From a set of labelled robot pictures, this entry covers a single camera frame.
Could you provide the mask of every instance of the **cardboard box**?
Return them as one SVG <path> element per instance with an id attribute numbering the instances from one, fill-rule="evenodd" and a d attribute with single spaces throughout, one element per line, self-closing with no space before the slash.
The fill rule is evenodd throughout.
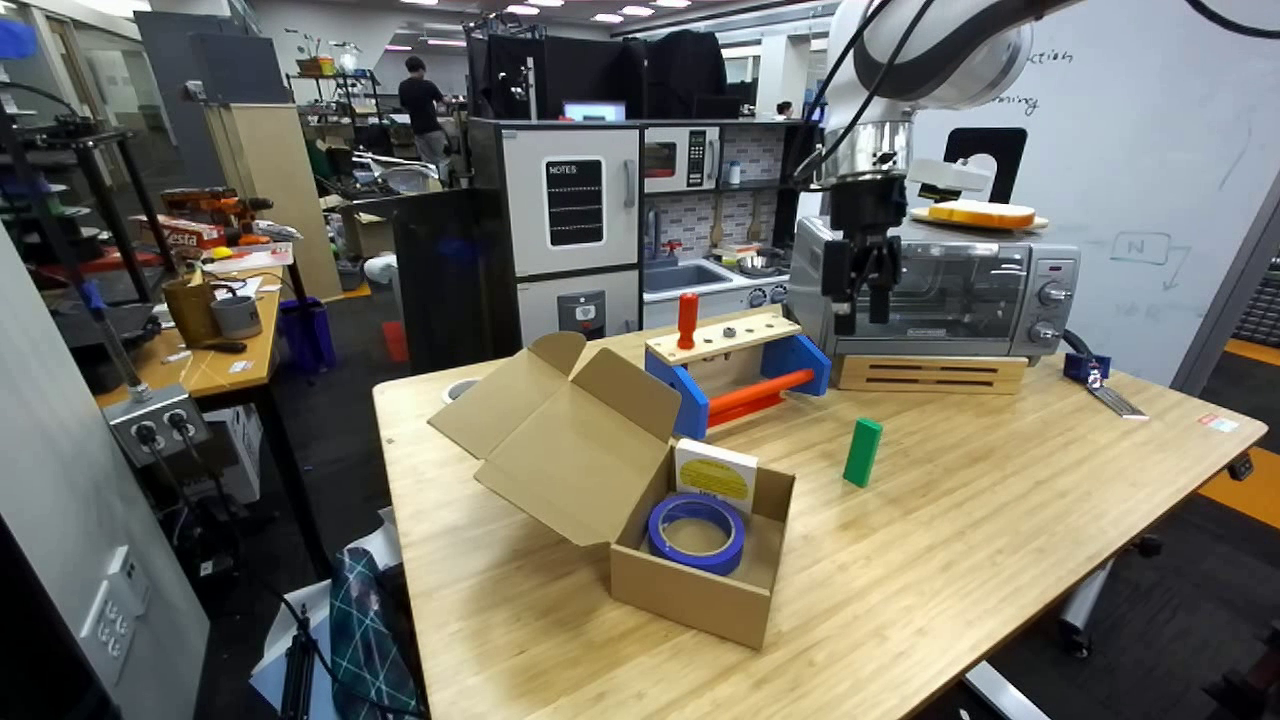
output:
<path id="1" fill-rule="evenodd" d="M 688 627 L 764 649 L 798 476 L 762 466 L 744 564 L 692 573 L 644 546 L 647 507 L 678 493 L 672 425 L 679 395 L 585 334 L 528 343 L 431 414 L 480 461 L 478 480 L 581 546 L 610 546 L 616 601 Z"/>

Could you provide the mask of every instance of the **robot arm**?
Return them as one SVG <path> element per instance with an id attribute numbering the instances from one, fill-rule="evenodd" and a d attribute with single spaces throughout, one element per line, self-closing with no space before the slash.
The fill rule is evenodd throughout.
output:
<path id="1" fill-rule="evenodd" d="M 964 108 L 1002 95 L 1024 67 L 1024 24 L 1068 2 L 1075 0 L 846 0 L 831 18 L 825 81 L 837 139 L 820 158 L 837 157 L 857 133 L 854 152 L 860 158 L 846 171 L 870 171 L 871 152 L 900 152 L 903 137 L 892 133 L 903 133 L 918 108 Z"/>
<path id="2" fill-rule="evenodd" d="M 1072 0 L 846 0 L 837 9 L 837 59 L 825 83 L 839 81 L 827 102 L 827 128 L 839 133 L 798 175 L 807 178 L 854 137 L 827 182 L 827 221 L 846 243 L 820 248 L 820 292 L 854 308 L 837 322 L 839 334 L 857 333 L 860 296 L 870 296 L 870 319 L 888 322 L 900 281 L 892 228 L 908 214 L 911 108 L 980 102 L 1006 90 L 1024 67 L 1021 26 L 1064 2 Z"/>
<path id="3" fill-rule="evenodd" d="M 1024 67 L 1021 26 L 1072 0 L 933 0 L 888 65 L 919 2 L 930 0 L 892 0 L 857 45 L 857 81 L 885 100 L 980 102 L 1006 90 Z"/>

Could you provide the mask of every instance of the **blue tape roll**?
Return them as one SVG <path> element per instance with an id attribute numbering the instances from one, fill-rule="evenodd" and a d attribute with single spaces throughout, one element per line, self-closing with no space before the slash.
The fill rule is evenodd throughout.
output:
<path id="1" fill-rule="evenodd" d="M 729 541 L 721 546 L 714 546 L 714 550 L 684 550 L 684 546 L 678 546 L 667 541 L 667 522 L 678 522 L 678 518 L 708 518 Z M 750 518 L 744 518 L 744 511 L 726 504 L 721 494 L 701 494 L 701 493 L 672 493 L 659 504 L 652 504 L 652 511 L 644 518 L 644 530 L 647 530 L 652 554 L 663 554 L 672 564 L 701 566 L 701 573 L 714 573 L 714 576 L 737 573 L 737 564 L 750 550 Z"/>

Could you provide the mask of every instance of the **floor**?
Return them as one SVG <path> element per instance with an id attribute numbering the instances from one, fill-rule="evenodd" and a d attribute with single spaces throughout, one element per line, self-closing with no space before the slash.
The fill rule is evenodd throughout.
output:
<path id="1" fill-rule="evenodd" d="M 278 386 L 293 420 L 307 493 L 323 529 L 323 543 L 340 546 L 381 522 L 390 504 L 386 462 L 377 449 L 372 382 L 422 371 L 398 365 L 381 348 L 381 319 L 398 314 L 390 292 L 372 298 L 332 305 L 332 334 L 340 369 L 321 378 L 288 378 Z M 247 564 L 273 586 L 298 586 L 307 576 L 293 517 L 263 480 L 263 522 L 243 534 Z M 1159 554 L 1122 554 L 1122 573 L 1103 591 L 1093 624 L 1093 654 L 1064 650 L 1053 614 L 1011 636 L 991 662 L 1011 674 L 1042 707 L 1064 720 L 1205 720 L 1217 705 L 1205 696 L 1229 670 L 1249 670 L 1265 650 L 1259 636 L 1280 621 L 1280 534 L 1239 518 L 1209 501 L 1171 511 L 1157 541 Z M 216 624 L 209 650 L 209 686 L 201 715 L 273 715 L 243 685 L 278 601 L 262 581 L 231 576 L 209 586 Z M 409 630 L 405 601 L 393 591 L 393 614 Z M 983 715 L 968 693 L 945 693 L 919 715 Z"/>

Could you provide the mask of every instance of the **metal rack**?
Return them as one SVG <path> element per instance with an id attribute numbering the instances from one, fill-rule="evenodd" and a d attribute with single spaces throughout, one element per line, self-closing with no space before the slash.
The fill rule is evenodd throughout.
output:
<path id="1" fill-rule="evenodd" d="M 0 164 L 17 167 L 23 175 L 23 167 L 13 157 L 13 142 L 21 142 L 17 115 L 0 110 L 0 124 L 10 124 L 10 133 L 0 139 L 0 152 L 4 152 Z M 71 142 L 54 149 L 54 152 L 23 152 L 23 164 L 29 164 L 29 171 L 36 171 L 36 167 L 78 167 L 84 175 L 84 182 L 92 190 L 92 204 L 96 204 L 105 228 L 112 232 L 112 243 L 116 243 L 121 258 L 125 258 L 125 270 L 127 270 L 127 281 L 138 289 L 138 298 L 154 298 L 154 289 L 146 281 L 146 263 L 141 263 L 141 257 L 138 257 L 138 248 L 127 240 L 127 225 L 125 225 L 125 214 L 121 214 L 121 206 L 112 201 L 112 186 L 107 186 L 107 178 L 105 178 L 105 171 L 96 164 L 99 149 L 116 149 L 121 152 L 121 164 L 125 164 L 127 182 L 138 190 L 138 204 L 146 206 L 150 232 L 157 237 L 159 268 L 165 268 L 165 277 L 171 277 L 177 270 L 171 248 L 165 240 L 165 228 L 157 221 L 157 204 L 154 204 L 154 194 L 150 194 L 150 186 L 141 178 L 141 167 L 138 167 L 131 149 L 127 149 L 127 137 L 121 128 L 84 133 Z"/>

